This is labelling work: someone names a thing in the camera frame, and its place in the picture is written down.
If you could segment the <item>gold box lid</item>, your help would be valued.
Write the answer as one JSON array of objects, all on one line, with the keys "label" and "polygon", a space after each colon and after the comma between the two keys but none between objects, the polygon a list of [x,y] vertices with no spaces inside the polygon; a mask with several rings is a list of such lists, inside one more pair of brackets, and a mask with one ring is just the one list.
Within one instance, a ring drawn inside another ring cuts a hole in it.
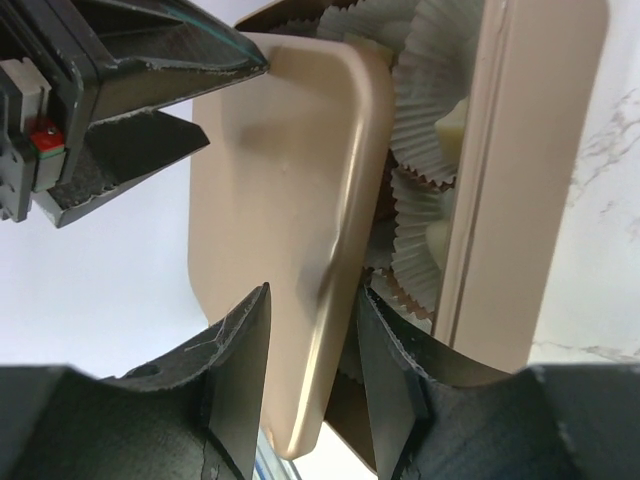
[{"label": "gold box lid", "polygon": [[207,319],[271,290],[262,427],[310,453],[361,276],[394,121],[370,49],[255,33],[265,74],[197,98],[209,145],[191,160],[188,271]]}]

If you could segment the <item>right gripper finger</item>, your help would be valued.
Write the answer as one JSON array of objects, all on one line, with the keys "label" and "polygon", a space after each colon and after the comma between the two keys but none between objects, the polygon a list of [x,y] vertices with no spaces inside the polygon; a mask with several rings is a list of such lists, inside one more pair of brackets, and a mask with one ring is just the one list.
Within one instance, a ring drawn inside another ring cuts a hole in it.
[{"label": "right gripper finger", "polygon": [[248,479],[271,324],[268,285],[126,375],[1,370],[5,479]]},{"label": "right gripper finger", "polygon": [[359,291],[359,350],[382,479],[635,479],[639,367],[474,361]]}]

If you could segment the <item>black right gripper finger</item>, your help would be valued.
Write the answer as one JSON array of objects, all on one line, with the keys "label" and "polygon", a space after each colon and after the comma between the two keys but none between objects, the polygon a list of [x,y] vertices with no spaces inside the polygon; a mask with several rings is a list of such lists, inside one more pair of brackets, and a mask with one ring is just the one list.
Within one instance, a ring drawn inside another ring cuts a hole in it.
[{"label": "black right gripper finger", "polygon": [[75,1],[73,33],[98,72],[92,117],[188,100],[265,73],[247,37],[189,1]]},{"label": "black right gripper finger", "polygon": [[35,202],[62,228],[208,145],[200,126],[162,111],[95,124],[71,180],[36,194]]}]

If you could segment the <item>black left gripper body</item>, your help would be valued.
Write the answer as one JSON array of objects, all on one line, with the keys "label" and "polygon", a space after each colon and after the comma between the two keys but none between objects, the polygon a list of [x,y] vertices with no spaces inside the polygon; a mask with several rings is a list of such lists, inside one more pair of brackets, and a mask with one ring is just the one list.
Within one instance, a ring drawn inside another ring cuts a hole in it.
[{"label": "black left gripper body", "polygon": [[100,81],[76,1],[1,4],[1,218],[22,222],[33,195],[70,181]]}]

